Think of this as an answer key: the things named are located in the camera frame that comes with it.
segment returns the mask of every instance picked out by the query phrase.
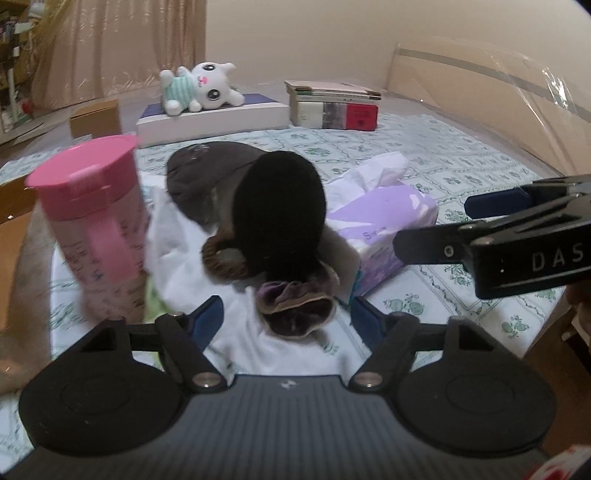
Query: screw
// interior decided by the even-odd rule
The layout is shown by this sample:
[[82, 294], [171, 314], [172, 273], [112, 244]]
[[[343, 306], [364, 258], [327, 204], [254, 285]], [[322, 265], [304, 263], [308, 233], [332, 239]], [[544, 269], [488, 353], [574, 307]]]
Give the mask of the screw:
[[472, 242], [473, 245], [490, 245], [495, 241], [491, 236], [481, 236]]
[[359, 372], [353, 377], [353, 381], [360, 387], [371, 388], [381, 385], [384, 379], [375, 372]]
[[214, 372], [202, 372], [193, 377], [193, 383], [203, 388], [217, 387], [222, 383], [222, 377]]

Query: book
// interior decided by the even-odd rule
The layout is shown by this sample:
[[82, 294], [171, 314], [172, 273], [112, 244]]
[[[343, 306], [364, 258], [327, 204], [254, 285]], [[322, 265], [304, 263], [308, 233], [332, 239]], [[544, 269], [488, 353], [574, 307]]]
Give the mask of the book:
[[377, 105], [379, 100], [369, 97], [356, 97], [354, 95], [321, 95], [313, 93], [312, 95], [290, 95], [290, 100], [295, 102], [329, 102], [329, 103], [360, 103], [362, 105]]
[[351, 98], [373, 100], [380, 100], [382, 98], [380, 92], [351, 83], [286, 80], [285, 86], [290, 95], [348, 96]]
[[378, 106], [360, 103], [291, 102], [291, 121], [305, 128], [373, 131]]
[[259, 93], [245, 93], [242, 106], [168, 116], [161, 103], [148, 105], [135, 124], [139, 147], [289, 127], [290, 109]]

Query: bed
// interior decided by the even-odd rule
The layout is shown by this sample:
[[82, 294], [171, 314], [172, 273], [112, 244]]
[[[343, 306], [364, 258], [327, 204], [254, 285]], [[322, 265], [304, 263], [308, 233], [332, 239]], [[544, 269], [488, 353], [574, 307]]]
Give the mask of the bed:
[[[540, 177], [510, 155], [427, 114], [381, 113], [375, 132], [294, 127], [207, 140], [240, 141], [264, 150], [293, 150], [314, 163], [323, 181], [343, 174], [366, 158], [400, 151], [410, 162], [402, 180], [437, 201], [439, 223], [466, 220], [462, 205], [470, 195], [529, 183]], [[138, 150], [138, 168], [149, 176], [161, 176], [170, 155], [191, 143], [194, 142]], [[54, 153], [34, 154], [8, 163], [0, 170], [0, 183], [29, 173]], [[144, 194], [148, 204], [150, 191], [146, 186]], [[80, 314], [78, 294], [77, 285], [58, 252], [53, 260], [50, 315], [55, 356], [92, 327]], [[557, 288], [507, 299], [479, 300], [474, 295], [469, 274], [461, 265], [407, 267], [367, 295], [383, 312], [409, 312], [426, 323], [445, 323], [450, 315], [466, 316], [517, 356], [525, 355], [560, 297], [561, 289]], [[358, 360], [362, 362], [369, 352], [350, 334], [346, 314], [339, 313], [331, 322], [331, 328], [342, 331], [343, 342], [356, 344]], [[337, 343], [325, 346], [328, 356], [340, 348], [342, 345]], [[417, 366], [436, 357], [435, 352], [425, 353], [417, 359]], [[157, 364], [156, 357], [150, 353], [139, 354], [138, 359]], [[31, 448], [18, 419], [17, 402], [15, 394], [0, 397], [0, 472]]]

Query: wall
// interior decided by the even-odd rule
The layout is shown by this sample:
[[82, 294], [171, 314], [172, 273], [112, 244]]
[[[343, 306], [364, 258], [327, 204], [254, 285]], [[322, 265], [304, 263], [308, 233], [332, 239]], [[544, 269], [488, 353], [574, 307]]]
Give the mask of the wall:
[[241, 83], [385, 85], [398, 40], [448, 36], [530, 56], [591, 90], [591, 17], [573, 0], [209, 0], [207, 56]]

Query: green cloth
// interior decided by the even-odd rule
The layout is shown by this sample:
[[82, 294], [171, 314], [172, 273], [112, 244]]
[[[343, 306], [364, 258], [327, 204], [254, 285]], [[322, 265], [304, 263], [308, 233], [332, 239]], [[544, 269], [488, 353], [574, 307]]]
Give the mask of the green cloth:
[[154, 320], [158, 317], [170, 312], [172, 310], [168, 308], [158, 295], [152, 277], [148, 277], [146, 281], [144, 323], [154, 323]]

